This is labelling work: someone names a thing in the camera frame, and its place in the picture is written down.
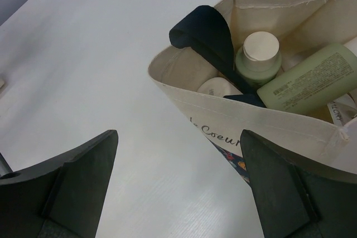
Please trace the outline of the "cream tube bottle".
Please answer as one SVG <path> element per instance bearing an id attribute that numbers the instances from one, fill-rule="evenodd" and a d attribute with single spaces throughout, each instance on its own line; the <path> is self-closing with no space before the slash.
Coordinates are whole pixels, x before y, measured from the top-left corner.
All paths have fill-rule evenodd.
<path id="1" fill-rule="evenodd" d="M 233 84 L 222 77 L 209 79 L 198 88 L 197 92 L 217 97 L 243 94 Z"/>

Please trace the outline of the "pale bottle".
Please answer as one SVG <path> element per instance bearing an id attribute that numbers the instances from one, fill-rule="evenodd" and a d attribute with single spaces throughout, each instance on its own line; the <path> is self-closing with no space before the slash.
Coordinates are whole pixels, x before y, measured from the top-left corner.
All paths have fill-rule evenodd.
<path id="1" fill-rule="evenodd" d="M 356 89 L 356 39 L 332 43 L 257 90 L 268 109 L 308 114 Z"/>

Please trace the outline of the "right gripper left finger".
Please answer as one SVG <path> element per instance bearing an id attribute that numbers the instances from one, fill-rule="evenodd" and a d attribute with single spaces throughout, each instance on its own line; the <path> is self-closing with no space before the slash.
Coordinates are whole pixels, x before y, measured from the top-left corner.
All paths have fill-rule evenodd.
<path id="1" fill-rule="evenodd" d="M 1 237 L 95 237 L 116 130 L 19 171 L 1 158 Z"/>

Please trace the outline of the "beige canvas tote bag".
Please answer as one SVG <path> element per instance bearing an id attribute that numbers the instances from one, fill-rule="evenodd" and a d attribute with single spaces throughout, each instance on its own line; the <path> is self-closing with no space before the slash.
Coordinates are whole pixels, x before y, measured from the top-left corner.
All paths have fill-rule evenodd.
<path id="1" fill-rule="evenodd" d="M 199 6 L 169 33 L 170 46 L 150 63 L 148 73 L 177 108 L 248 179 L 240 135 L 252 130 L 322 164 L 356 172 L 356 120 L 343 127 L 304 115 L 264 107 L 234 71 L 234 56 L 245 38 L 267 31 L 280 41 L 284 63 L 333 42 L 356 36 L 356 0 L 221 0 Z M 222 77 L 242 95 L 198 93 Z"/>

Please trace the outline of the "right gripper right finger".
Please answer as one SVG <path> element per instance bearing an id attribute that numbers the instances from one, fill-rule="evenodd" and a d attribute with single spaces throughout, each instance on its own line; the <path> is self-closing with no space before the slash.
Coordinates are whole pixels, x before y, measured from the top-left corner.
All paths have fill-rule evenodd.
<path id="1" fill-rule="evenodd" d="M 264 237 L 356 237 L 356 175 L 251 130 L 240 146 Z"/>

